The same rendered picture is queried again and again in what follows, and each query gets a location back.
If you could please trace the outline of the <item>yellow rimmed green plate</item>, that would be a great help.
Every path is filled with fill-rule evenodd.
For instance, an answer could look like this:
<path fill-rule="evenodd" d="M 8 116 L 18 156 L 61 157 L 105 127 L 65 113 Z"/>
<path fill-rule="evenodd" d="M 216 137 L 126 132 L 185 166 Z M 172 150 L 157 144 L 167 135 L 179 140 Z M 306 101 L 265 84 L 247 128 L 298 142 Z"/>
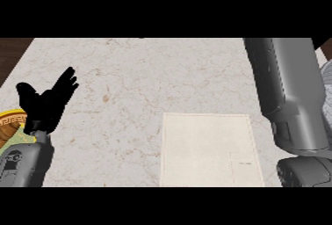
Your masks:
<path fill-rule="evenodd" d="M 27 124 L 27 112 L 23 109 L 12 109 L 12 110 L 0 112 L 0 126 L 12 122 L 18 122 L 21 124 L 21 127 L 17 130 L 14 137 L 6 142 L 6 145 L 0 148 L 0 155 L 3 155 L 6 149 L 14 144 L 34 143 L 37 141 L 37 138 L 34 136 L 27 135 L 24 133 L 24 128 Z"/>

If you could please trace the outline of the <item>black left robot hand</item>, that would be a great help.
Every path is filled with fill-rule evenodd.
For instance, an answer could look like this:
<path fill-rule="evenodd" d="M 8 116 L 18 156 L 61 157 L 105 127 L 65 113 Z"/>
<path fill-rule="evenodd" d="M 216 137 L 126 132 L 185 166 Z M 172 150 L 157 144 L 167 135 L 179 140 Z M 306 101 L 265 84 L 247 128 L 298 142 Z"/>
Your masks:
<path fill-rule="evenodd" d="M 68 67 L 51 90 L 42 94 L 28 83 L 17 84 L 20 106 L 27 112 L 24 132 L 33 135 L 37 131 L 51 134 L 59 124 L 65 106 L 79 88 L 76 70 Z"/>

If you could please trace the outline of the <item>cream rectangular placemat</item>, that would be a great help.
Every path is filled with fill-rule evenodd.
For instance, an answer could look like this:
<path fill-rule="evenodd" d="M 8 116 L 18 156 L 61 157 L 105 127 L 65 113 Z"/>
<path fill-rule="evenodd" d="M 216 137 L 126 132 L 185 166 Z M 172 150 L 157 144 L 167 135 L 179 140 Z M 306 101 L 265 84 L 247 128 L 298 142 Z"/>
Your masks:
<path fill-rule="evenodd" d="M 247 114 L 164 115 L 160 185 L 265 186 Z"/>

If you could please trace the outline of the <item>pale grey textured object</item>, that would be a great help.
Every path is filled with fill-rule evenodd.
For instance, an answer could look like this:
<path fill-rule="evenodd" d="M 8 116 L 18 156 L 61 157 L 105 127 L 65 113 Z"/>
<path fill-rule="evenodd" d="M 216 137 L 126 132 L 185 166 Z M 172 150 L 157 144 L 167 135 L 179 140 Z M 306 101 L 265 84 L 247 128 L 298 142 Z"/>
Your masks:
<path fill-rule="evenodd" d="M 324 78 L 324 85 L 327 89 L 327 100 L 324 104 L 324 115 L 327 122 L 327 135 L 328 139 L 332 142 L 332 60 L 329 60 L 322 69 L 321 74 Z"/>

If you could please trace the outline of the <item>brown ridged object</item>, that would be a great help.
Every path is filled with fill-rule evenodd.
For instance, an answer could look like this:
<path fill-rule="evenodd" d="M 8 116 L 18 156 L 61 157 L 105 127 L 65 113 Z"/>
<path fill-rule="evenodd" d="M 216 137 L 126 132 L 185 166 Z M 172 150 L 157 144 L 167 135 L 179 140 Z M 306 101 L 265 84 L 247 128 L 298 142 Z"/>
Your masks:
<path fill-rule="evenodd" d="M 21 124 L 18 122 L 12 122 L 0 126 L 0 148 L 6 145 L 6 142 L 14 137 L 20 127 L 21 127 Z"/>

